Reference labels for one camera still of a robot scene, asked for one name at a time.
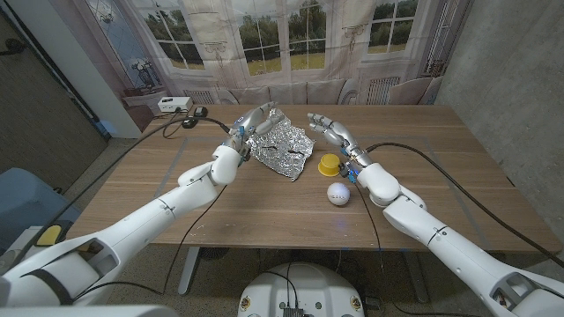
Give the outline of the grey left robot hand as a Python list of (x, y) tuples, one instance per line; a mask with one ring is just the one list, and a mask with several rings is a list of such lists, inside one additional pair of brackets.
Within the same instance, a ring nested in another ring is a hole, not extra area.
[(247, 141), (252, 136), (268, 133), (285, 118), (283, 114), (270, 117), (270, 111), (276, 107), (277, 102), (271, 101), (249, 110), (234, 122), (232, 128), (228, 130), (228, 138), (222, 144), (236, 150), (245, 159), (249, 159), (250, 148)]

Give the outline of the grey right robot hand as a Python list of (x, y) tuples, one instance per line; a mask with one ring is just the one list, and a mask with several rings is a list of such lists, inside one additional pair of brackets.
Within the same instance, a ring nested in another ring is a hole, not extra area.
[(362, 168), (368, 167), (374, 161), (362, 150), (353, 134), (340, 122), (322, 114), (308, 113), (309, 127), (320, 134), (333, 145), (344, 151), (345, 155)]

